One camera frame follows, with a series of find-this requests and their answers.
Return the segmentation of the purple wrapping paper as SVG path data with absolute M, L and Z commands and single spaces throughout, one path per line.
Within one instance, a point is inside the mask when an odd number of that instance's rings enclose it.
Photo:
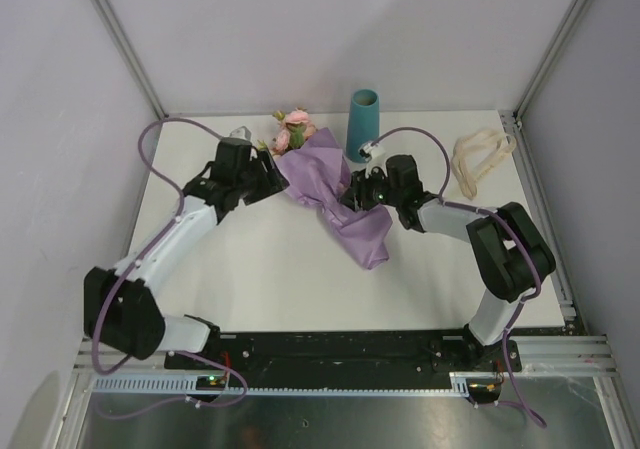
M 301 148 L 276 164 L 288 181 L 286 194 L 316 210 L 324 226 L 349 256 L 371 270 L 389 260 L 385 238 L 392 226 L 389 211 L 378 206 L 356 212 L 340 202 L 351 182 L 343 150 L 327 128 L 317 130 Z

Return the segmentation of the pink flower bouquet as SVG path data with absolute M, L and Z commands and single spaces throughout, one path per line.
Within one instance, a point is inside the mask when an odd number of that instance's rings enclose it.
M 274 157 L 300 149 L 317 132 L 317 126 L 304 108 L 297 107 L 287 113 L 278 110 L 272 117 L 278 122 L 278 133 L 270 143 L 259 140 L 257 148 L 268 150 Z

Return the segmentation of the beige ribbon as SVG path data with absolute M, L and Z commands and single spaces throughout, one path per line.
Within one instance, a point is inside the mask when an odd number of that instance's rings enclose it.
M 451 169 L 461 194 L 468 200 L 478 195 L 478 185 L 516 149 L 512 135 L 483 128 L 456 140 Z

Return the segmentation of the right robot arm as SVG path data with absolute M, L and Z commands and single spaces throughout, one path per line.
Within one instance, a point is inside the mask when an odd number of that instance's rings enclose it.
M 341 202 L 356 211 L 392 207 L 407 230 L 470 245 L 485 285 L 466 326 L 471 339 L 461 345 L 462 360 L 473 370 L 484 370 L 496 360 L 495 343 L 510 332 L 524 304 L 540 295 L 542 282 L 556 270 L 551 249 L 521 204 L 487 209 L 447 201 L 424 189 L 410 155 L 353 172 Z

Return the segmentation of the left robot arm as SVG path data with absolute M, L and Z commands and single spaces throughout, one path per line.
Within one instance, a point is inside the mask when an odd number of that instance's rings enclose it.
M 220 343 L 211 338 L 214 325 L 165 315 L 156 298 L 178 263 L 239 204 L 254 204 L 287 186 L 269 150 L 245 139 L 221 139 L 214 159 L 177 190 L 174 211 L 161 229 L 113 268 L 87 273 L 85 335 L 138 360 L 157 351 L 185 352 L 199 368 L 214 366 L 221 356 Z

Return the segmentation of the teal conical vase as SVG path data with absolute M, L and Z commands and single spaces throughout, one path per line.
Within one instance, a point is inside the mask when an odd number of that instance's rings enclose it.
M 354 163 L 363 163 L 360 148 L 379 136 L 379 97 L 371 89 L 353 93 L 347 124 L 346 156 Z

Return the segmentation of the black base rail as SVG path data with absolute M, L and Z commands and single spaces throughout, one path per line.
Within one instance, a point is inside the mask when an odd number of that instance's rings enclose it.
M 245 332 L 216 331 L 199 360 L 182 355 L 166 357 L 170 370 L 208 369 L 208 363 L 227 363 L 237 371 L 233 379 L 250 382 L 338 383 L 362 387 L 387 383 L 407 388 L 445 373 L 497 373 L 522 369 L 513 341 L 480 346 L 466 329 Z

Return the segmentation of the right aluminium table rail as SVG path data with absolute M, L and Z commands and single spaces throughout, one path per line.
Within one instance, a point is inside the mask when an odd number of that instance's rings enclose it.
M 542 181 L 533 158 L 528 141 L 524 133 L 523 123 L 516 117 L 513 111 L 501 110 L 498 112 L 504 131 L 516 141 L 513 159 L 522 183 L 526 200 L 529 204 L 532 217 L 535 219 L 541 234 L 547 241 L 555 256 L 557 268 L 552 276 L 556 296 L 566 323 L 582 323 L 582 317 L 578 308 L 575 292 L 565 266 L 565 260 L 561 253 L 559 239 L 553 226 L 546 194 Z

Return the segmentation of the left aluminium frame post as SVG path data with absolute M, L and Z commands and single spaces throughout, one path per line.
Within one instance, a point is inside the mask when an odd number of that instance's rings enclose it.
M 110 0 L 90 0 L 90 2 L 152 113 L 157 119 L 163 119 L 167 113 L 112 2 Z

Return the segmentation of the aluminium frame post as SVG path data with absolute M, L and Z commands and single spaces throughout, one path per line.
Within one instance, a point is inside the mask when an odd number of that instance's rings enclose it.
M 516 121 L 523 119 L 523 116 L 536 99 L 538 93 L 542 90 L 546 80 L 558 63 L 562 52 L 576 31 L 578 24 L 581 22 L 581 19 L 593 1 L 594 0 L 571 0 L 543 53 L 542 59 L 536 66 L 522 96 L 513 109 L 512 115 Z
M 90 0 L 90 2 L 152 113 L 157 119 L 163 119 L 167 113 L 112 2 L 110 0 Z

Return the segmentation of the right aluminium frame post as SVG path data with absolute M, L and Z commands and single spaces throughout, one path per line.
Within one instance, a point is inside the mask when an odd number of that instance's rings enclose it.
M 538 93 L 542 90 L 546 80 L 558 63 L 562 52 L 576 31 L 578 24 L 581 22 L 581 19 L 593 1 L 594 0 L 571 0 L 543 53 L 542 59 L 536 66 L 522 96 L 513 109 L 512 115 L 516 121 L 523 119 L 523 116 L 536 99 Z

